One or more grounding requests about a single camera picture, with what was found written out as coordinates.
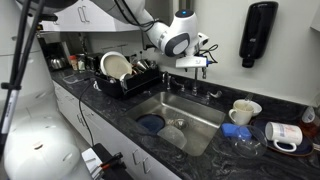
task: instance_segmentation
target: dish rack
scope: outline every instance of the dish rack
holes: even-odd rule
[[[127,79],[127,89],[121,86],[120,80],[118,79],[115,79],[115,82],[111,82],[106,75],[98,71],[94,74],[101,91],[114,98],[126,99],[132,97],[160,82],[158,66],[156,66],[155,69],[148,69],[143,73],[136,74]]]

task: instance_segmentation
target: wall-mounted dispenser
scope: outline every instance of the wall-mounted dispenser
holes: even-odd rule
[[[253,67],[254,61],[263,56],[278,10],[278,3],[267,1],[249,7],[240,46],[242,66]]]

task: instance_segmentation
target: sink basin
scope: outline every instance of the sink basin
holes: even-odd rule
[[[187,126],[181,131],[187,143],[180,149],[191,156],[200,156],[204,152],[225,117],[221,111],[168,92],[158,93],[126,112],[132,120],[145,114],[163,117],[167,126],[177,119],[184,120]]]

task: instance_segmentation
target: granite countertop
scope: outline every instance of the granite countertop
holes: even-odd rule
[[[51,76],[55,82],[79,98],[89,85],[89,81],[66,84],[63,78],[73,73],[73,70],[67,69],[51,72]],[[176,77],[176,80],[184,81],[186,89],[190,89],[192,84],[190,79]],[[196,98],[188,93],[178,93],[174,90],[171,93],[225,113],[235,100],[243,99],[247,95],[247,92],[200,82],[199,94],[205,94],[207,90],[213,93],[221,90],[223,95],[208,103],[203,98]],[[204,153],[193,157],[162,138],[148,134],[144,127],[128,119],[125,112],[161,91],[167,91],[165,84],[155,85],[148,89],[147,93],[138,94],[130,99],[117,100],[98,92],[91,86],[83,95],[82,101],[182,179],[319,179],[320,158],[317,151],[307,157],[292,157],[268,149],[261,157],[246,159],[233,151],[229,140],[218,130]],[[300,104],[257,94],[253,99],[263,107],[262,113],[257,118],[279,119],[284,123],[294,124],[305,109],[305,106]],[[226,122],[231,122],[227,116],[224,120],[224,123]],[[314,142],[319,143],[319,139],[318,135]]]

